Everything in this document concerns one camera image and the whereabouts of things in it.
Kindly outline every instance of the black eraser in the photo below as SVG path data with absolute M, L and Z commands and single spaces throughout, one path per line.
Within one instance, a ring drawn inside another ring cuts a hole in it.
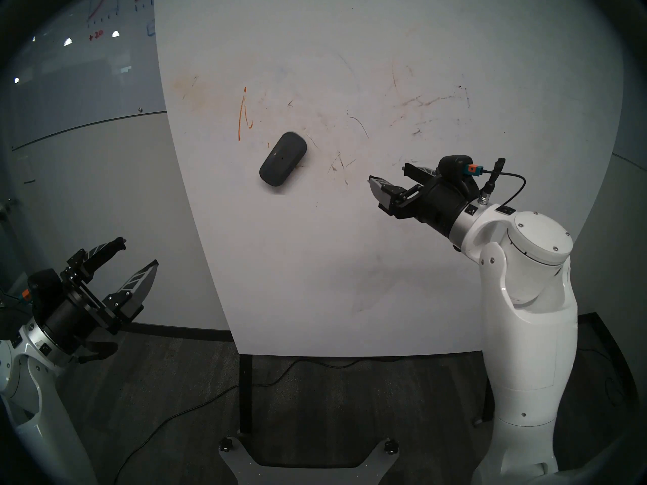
M 296 133 L 284 133 L 261 165 L 261 179 L 270 186 L 283 184 L 304 157 L 307 148 L 304 139 Z

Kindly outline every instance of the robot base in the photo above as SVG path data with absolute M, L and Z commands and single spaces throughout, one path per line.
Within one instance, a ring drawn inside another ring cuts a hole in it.
M 356 468 L 275 468 L 255 462 L 232 436 L 218 452 L 239 485 L 377 485 L 399 456 L 395 440 L 383 440 Z

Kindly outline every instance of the black power cord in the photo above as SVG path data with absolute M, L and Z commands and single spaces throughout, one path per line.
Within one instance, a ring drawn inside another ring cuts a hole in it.
M 277 378 L 276 380 L 274 380 L 274 381 L 272 381 L 271 383 L 268 383 L 268 384 L 252 384 L 252 387 L 272 387 L 272 386 L 274 386 L 274 385 L 278 384 L 278 383 L 281 381 L 281 379 L 283 379 L 283 378 L 287 375 L 287 373 L 292 369 L 292 367 L 294 367 L 297 363 L 301 363 L 301 362 L 314 363 L 315 365 L 321 365 L 322 367 L 326 367 L 326 368 L 328 368 L 328 369 L 347 369 L 348 367 L 352 367 L 353 365 L 358 364 L 360 361 L 381 361 L 381 362 L 383 362 L 383 363 L 393 363 L 394 361 L 398 361 L 398 360 L 400 360 L 400 359 L 402 359 L 402 357 L 393 358 L 393 359 L 384 359 L 384 358 L 359 358 L 359 359 L 356 359 L 355 361 L 352 361 L 351 363 L 349 363 L 349 364 L 347 364 L 347 365 L 329 365 L 328 363 L 323 363 L 323 362 L 321 362 L 321 361 L 317 361 L 317 360 L 315 360 L 315 359 L 311 359 L 311 358 L 299 358 L 299 359 L 295 359 L 295 360 L 294 360 L 294 361 L 293 361 L 293 362 L 288 366 L 288 368 L 286 368 L 286 369 L 283 371 L 283 373 L 282 373 L 281 375 L 279 375 L 279 376 L 278 376 L 278 378 Z M 186 409 L 186 410 L 184 410 L 184 411 L 182 411 L 182 412 L 178 412 L 177 414 L 171 415 L 171 417 L 167 417 L 166 419 L 164 419 L 164 421 L 162 421 L 162 423 L 161 423 L 159 426 L 157 426 L 157 427 L 155 428 L 155 430 L 154 430 L 154 431 L 153 431 L 153 432 L 148 436 L 148 438 L 144 440 L 144 443 L 142 443 L 141 445 L 139 445 L 135 450 L 133 450 L 132 452 L 130 452 L 130 454 L 128 454 L 128 457 L 126 457 L 126 460 L 124 461 L 124 463 L 121 465 L 121 467 L 119 467 L 119 470 L 117 471 L 117 475 L 114 477 L 114 481 L 113 481 L 112 483 L 113 483 L 114 485 L 116 485 L 117 480 L 118 480 L 118 478 L 119 478 L 119 474 L 122 472 L 122 469 L 124 468 L 124 466 L 126 465 L 126 463 L 130 460 L 130 458 L 131 458 L 134 454 L 136 454 L 137 452 L 139 452 L 139 451 L 144 447 L 144 445 L 146 445 L 146 444 L 147 444 L 147 443 L 148 443 L 148 442 L 153 438 L 153 436 L 155 436 L 155 434 L 156 434 L 160 429 L 162 429 L 162 428 L 164 427 L 164 425 L 165 425 L 167 422 L 170 422 L 170 421 L 172 421 L 173 419 L 175 419 L 176 417 L 180 417 L 181 415 L 188 414 L 189 412 L 192 412 L 192 411 L 194 411 L 194 410 L 200 409 L 200 408 L 202 408 L 202 407 L 204 407 L 204 406 L 208 405 L 208 404 L 209 404 L 209 403 L 211 403 L 211 402 L 215 402 L 218 398 L 220 398 L 220 397 L 222 397 L 222 396 L 226 395 L 226 394 L 227 394 L 227 393 L 229 393 L 230 391 L 233 391 L 233 390 L 234 390 L 234 389 L 236 389 L 238 386 L 239 386 L 239 384 L 234 384 L 233 386 L 230 386 L 230 387 L 228 387 L 227 389 L 225 389 L 224 391 L 221 391 L 219 394 L 215 395 L 214 397 L 210 398 L 209 400 L 207 400 L 207 401 L 205 401 L 205 402 L 203 402 L 203 403 L 200 403 L 199 405 L 196 405 L 195 407 L 191 407 L 190 409 Z
M 602 358 L 607 360 L 611 364 L 613 369 L 615 370 L 615 365 L 613 364 L 613 360 L 610 357 L 608 357 L 607 355 L 605 355 L 603 352 L 600 352 L 597 349 L 586 349 L 586 348 L 583 348 L 583 347 L 579 347 L 577 350 L 578 351 L 589 351 L 589 352 L 594 352 L 596 354 L 599 354 Z M 610 383 L 613 386 L 613 388 L 620 394 L 620 397 L 622 398 L 620 403 L 614 402 L 612 397 L 609 395 L 609 384 Z M 613 377 L 607 377 L 604 380 L 604 393 L 607 395 L 607 399 L 609 400 L 609 403 L 611 403 L 612 406 L 619 407 L 620 405 L 622 405 L 624 403 L 624 399 L 625 399 L 624 391 L 618 387 L 617 382 L 613 379 Z
M 483 173 L 492 173 L 492 171 L 491 171 L 491 170 L 483 170 Z M 521 185 L 521 187 L 519 188 L 519 190 L 518 190 L 516 193 L 514 193 L 514 195 L 512 195 L 512 196 L 510 197 L 510 199 L 508 199 L 508 201 L 506 201 L 505 203 L 502 203 L 502 204 L 501 204 L 501 206 L 506 206 L 506 205 L 508 205 L 508 203 L 509 203 L 509 202 L 511 202 L 512 200 L 514 200 L 514 199 L 517 197 L 517 195 L 518 195 L 519 193 L 521 193 L 521 191 L 523 191 L 523 189 L 524 189 L 524 187 L 525 187 L 525 182 L 526 182 L 526 181 L 525 181 L 525 177 L 523 177 L 522 175 L 519 175 L 519 174 L 517 174 L 517 173 L 499 172 L 499 175 L 508 175 L 508 176 L 510 176 L 510 177 L 517 177 L 518 179 L 521 179 L 521 180 L 523 181 L 523 184 Z

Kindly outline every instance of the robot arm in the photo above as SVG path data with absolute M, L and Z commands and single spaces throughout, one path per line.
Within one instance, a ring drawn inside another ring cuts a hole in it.
M 56 392 L 54 381 L 75 359 L 85 363 L 117 351 L 113 342 L 89 342 L 97 327 L 116 334 L 142 311 L 157 272 L 157 261 L 128 278 L 103 301 L 85 286 L 103 264 L 124 250 L 117 238 L 67 261 L 61 278 L 53 269 L 28 278 L 33 318 L 11 340 L 0 342 L 0 395 L 22 444 L 55 482 L 92 484 L 90 460 Z M 80 346 L 93 354 L 75 356 Z
M 523 483 L 557 472 L 552 431 L 577 347 L 577 304 L 570 282 L 573 241 L 538 212 L 489 204 L 505 160 L 479 189 L 483 171 L 467 156 L 436 170 L 406 164 L 411 189 L 370 177 L 379 207 L 416 218 L 449 238 L 481 273 L 483 359 L 496 404 L 490 449 L 473 484 Z M 500 240 L 492 240 L 503 226 Z

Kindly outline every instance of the white board surface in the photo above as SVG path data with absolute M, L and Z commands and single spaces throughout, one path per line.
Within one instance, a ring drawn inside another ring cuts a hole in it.
M 154 4 L 76 0 L 36 31 L 0 78 L 5 145 L 165 111 Z
M 622 56 L 587 0 L 157 0 L 155 14 L 180 170 L 240 353 L 481 348 L 477 268 L 380 211 L 369 175 L 411 186 L 405 162 L 505 157 L 528 179 L 513 206 L 575 237 L 595 200 Z M 308 151 L 273 189 L 258 170 L 286 131 Z M 498 202 L 519 186 L 498 184 Z

